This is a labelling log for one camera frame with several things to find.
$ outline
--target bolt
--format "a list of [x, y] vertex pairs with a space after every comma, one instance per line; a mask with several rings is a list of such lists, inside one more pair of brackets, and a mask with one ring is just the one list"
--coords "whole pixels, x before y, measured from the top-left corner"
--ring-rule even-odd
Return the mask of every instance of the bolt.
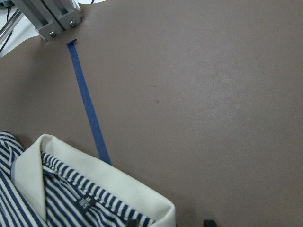
[[51, 31], [51, 32], [49, 33], [49, 36], [50, 36], [51, 38], [55, 38], [55, 37], [57, 36], [57, 33], [54, 32], [54, 31]]
[[76, 22], [74, 22], [74, 21], [70, 21], [69, 23], [68, 23], [68, 25], [69, 25], [69, 27], [75, 27], [77, 24], [76, 24]]

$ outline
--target brown table surface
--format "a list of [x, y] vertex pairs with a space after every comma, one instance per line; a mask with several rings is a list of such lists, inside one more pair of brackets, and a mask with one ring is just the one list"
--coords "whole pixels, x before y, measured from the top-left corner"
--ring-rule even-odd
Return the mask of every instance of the brown table surface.
[[113, 165], [180, 227], [303, 226], [303, 1], [108, 0], [0, 59], [0, 130], [96, 156], [66, 42]]

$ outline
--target metal bracket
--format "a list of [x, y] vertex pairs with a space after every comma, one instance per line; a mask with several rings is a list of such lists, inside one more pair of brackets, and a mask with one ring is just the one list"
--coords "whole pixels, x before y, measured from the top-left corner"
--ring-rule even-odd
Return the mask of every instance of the metal bracket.
[[13, 0], [46, 40], [82, 22], [81, 11], [73, 0]]

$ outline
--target garment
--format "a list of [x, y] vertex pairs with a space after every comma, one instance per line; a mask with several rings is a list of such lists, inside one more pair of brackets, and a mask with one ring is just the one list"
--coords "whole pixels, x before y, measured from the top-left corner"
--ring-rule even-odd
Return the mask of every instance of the garment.
[[174, 226], [169, 200], [54, 136], [26, 151], [7, 132], [0, 142], [2, 226]]

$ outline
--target shirt label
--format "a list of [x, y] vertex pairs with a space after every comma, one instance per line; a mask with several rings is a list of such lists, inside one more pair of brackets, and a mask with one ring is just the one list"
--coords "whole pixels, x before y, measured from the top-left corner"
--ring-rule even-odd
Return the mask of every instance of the shirt label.
[[89, 195], [85, 195], [83, 198], [78, 199], [76, 204], [79, 210], [86, 213], [91, 206], [95, 205], [96, 202], [97, 201], [94, 198], [90, 197]]

